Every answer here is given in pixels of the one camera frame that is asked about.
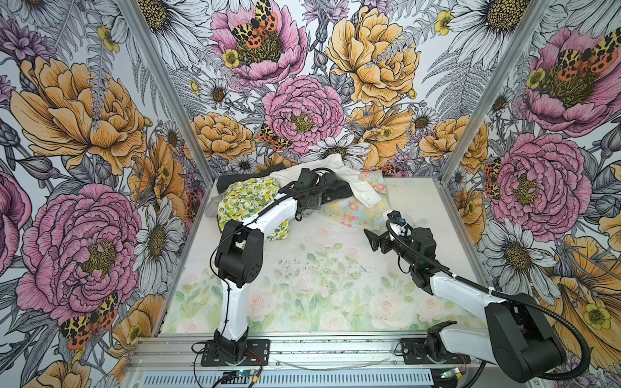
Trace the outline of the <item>white cloth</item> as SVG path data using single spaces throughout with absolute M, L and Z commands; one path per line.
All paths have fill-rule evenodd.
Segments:
M 284 187 L 286 184 L 297 180 L 303 168 L 313 170 L 320 167 L 330 169 L 335 173 L 337 179 L 347 182 L 354 196 L 365 205 L 365 207 L 371 208 L 382 200 L 369 183 L 359 179 L 359 171 L 344 164 L 340 155 L 330 155 L 328 158 L 322 160 L 301 163 L 280 171 L 275 171 L 270 173 L 269 177 L 276 179 L 281 187 Z

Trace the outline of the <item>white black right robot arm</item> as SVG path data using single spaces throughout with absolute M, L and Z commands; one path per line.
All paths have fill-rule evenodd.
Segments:
M 466 328 L 454 320 L 428 328 L 425 355 L 447 361 L 452 355 L 474 357 L 498 366 L 517 383 L 532 378 L 563 380 L 553 369 L 567 360 L 550 319 L 561 317 L 527 294 L 506 295 L 454 274 L 436 259 L 437 244 L 429 229 L 414 228 L 399 218 L 382 234 L 365 231 L 373 251 L 396 253 L 407 265 L 414 285 L 427 294 L 453 302 L 485 323 Z

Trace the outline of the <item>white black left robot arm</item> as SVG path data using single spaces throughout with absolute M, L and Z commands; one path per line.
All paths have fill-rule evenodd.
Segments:
M 215 329 L 215 349 L 234 363 L 248 346 L 247 307 L 250 284 L 263 267 L 265 240 L 285 221 L 300 221 L 307 210 L 352 197 L 351 186 L 326 167 L 303 168 L 299 177 L 268 199 L 267 205 L 243 221 L 230 220 L 214 249 L 210 266 L 223 286 L 221 320 Z

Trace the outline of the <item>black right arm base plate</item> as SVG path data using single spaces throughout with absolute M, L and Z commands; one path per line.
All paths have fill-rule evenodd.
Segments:
M 448 352 L 445 347 L 434 340 L 419 337 L 402 338 L 393 349 L 396 357 L 401 357 L 405 365 L 469 365 L 469 356 Z

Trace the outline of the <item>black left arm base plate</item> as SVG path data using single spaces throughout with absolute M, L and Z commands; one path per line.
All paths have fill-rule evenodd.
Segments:
M 269 339 L 246 339 L 241 341 L 208 340 L 201 353 L 203 367 L 266 366 L 270 354 Z

